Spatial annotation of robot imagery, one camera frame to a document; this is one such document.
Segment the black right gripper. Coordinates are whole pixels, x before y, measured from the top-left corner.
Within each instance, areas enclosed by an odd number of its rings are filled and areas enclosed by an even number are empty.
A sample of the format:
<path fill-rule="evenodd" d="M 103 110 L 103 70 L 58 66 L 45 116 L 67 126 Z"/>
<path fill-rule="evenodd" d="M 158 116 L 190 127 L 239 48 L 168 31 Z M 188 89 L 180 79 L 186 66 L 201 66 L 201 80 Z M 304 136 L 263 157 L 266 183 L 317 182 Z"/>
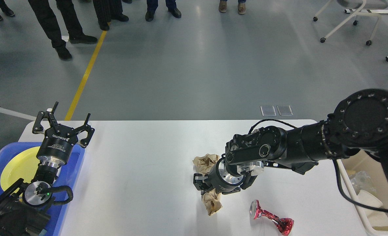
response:
<path fill-rule="evenodd" d="M 233 176 L 225 167 L 225 158 L 221 158 L 205 176 L 202 174 L 193 175 L 193 184 L 198 191 L 212 191 L 217 193 L 234 194 L 240 192 L 242 184 L 249 181 L 251 171 L 244 172 L 243 175 Z"/>

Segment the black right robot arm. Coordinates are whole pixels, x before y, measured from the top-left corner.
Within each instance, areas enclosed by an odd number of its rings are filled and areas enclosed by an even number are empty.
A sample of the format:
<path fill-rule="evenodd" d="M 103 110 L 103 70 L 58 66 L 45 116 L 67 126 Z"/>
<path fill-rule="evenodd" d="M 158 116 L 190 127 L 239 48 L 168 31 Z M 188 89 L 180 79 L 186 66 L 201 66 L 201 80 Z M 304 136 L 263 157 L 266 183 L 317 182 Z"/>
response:
<path fill-rule="evenodd" d="M 365 151 L 381 163 L 388 181 L 388 90 L 364 89 L 342 100 L 332 114 L 316 124 L 257 128 L 236 134 L 227 142 L 222 158 L 209 173 L 195 173 L 193 184 L 202 194 L 215 190 L 232 194 L 252 185 L 264 167 L 290 169 L 299 174 L 330 159 L 335 166 L 341 195 L 354 205 L 381 212 L 347 197 L 342 189 L 338 159 Z"/>

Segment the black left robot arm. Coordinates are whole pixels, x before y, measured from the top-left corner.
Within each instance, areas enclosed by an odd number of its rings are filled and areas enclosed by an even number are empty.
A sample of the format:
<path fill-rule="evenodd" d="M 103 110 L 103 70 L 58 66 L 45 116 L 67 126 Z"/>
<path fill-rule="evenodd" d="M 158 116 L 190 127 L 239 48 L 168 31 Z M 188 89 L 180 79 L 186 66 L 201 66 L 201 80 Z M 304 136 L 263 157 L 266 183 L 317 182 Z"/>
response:
<path fill-rule="evenodd" d="M 44 134 L 37 152 L 38 168 L 31 182 L 19 178 L 0 195 L 0 236 L 39 236 L 50 220 L 52 206 L 66 205 L 74 198 L 70 186 L 53 184 L 66 165 L 75 146 L 86 148 L 95 129 L 88 124 L 77 128 L 59 124 L 52 109 L 40 111 L 33 125 L 33 134 Z"/>

